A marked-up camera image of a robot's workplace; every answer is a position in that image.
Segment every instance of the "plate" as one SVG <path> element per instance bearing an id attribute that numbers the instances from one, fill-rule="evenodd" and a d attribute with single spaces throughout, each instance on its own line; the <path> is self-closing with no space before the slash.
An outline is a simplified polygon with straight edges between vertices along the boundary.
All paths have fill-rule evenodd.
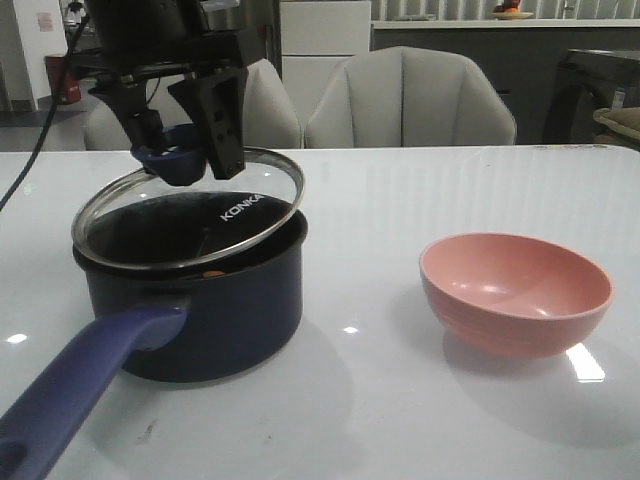
<path id="1" fill-rule="evenodd" d="M 529 18 L 533 12 L 492 12 L 491 16 L 499 20 L 522 20 Z"/>

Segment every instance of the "countertop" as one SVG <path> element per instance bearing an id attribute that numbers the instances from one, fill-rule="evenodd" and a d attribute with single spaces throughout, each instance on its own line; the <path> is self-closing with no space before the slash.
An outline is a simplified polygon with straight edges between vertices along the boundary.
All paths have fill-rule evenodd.
<path id="1" fill-rule="evenodd" d="M 374 30 L 403 29 L 465 29 L 465 28 L 640 28 L 640 19 L 552 19 L 524 20 L 434 20 L 434 21 L 374 21 Z"/>

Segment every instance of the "wall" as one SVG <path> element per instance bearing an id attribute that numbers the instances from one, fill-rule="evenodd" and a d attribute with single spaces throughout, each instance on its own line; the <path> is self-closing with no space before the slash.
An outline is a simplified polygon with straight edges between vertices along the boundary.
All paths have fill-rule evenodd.
<path id="1" fill-rule="evenodd" d="M 13 2 L 0 0 L 0 64 L 6 95 L 9 100 L 30 101 L 29 76 L 24 58 L 19 54 L 21 51 Z"/>
<path id="2" fill-rule="evenodd" d="M 60 4 L 58 0 L 13 0 L 13 4 L 20 33 L 21 47 L 18 51 L 22 51 L 24 56 L 35 106 L 37 99 L 51 95 L 44 57 L 67 50 Z M 52 31 L 40 30 L 38 13 L 41 12 L 51 14 Z"/>

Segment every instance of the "pot lid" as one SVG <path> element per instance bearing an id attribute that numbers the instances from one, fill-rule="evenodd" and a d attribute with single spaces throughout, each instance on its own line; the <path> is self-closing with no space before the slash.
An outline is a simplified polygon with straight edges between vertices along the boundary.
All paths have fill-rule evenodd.
<path id="1" fill-rule="evenodd" d="M 298 209 L 304 177 L 288 157 L 245 149 L 245 170 L 230 180 L 209 172 L 172 187 L 138 170 L 98 192 L 72 226 L 75 249 L 103 266 L 172 270 L 244 251 Z"/>

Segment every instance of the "table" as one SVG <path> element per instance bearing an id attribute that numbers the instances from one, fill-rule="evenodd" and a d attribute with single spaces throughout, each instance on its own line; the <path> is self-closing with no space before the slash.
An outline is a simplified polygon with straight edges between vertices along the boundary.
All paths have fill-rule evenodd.
<path id="1" fill-rule="evenodd" d="M 51 479 L 637 479 L 640 156 L 619 147 L 292 150 L 307 176 L 304 315 L 251 371 L 168 385 L 119 374 Z M 26 160 L 0 154 L 0 188 Z M 126 152 L 43 153 L 0 213 L 0 410 L 92 318 L 75 212 Z M 587 255 L 616 284 L 567 354 L 490 357 L 422 292 L 442 236 L 504 231 Z M 23 334 L 11 344 L 5 339 Z"/>

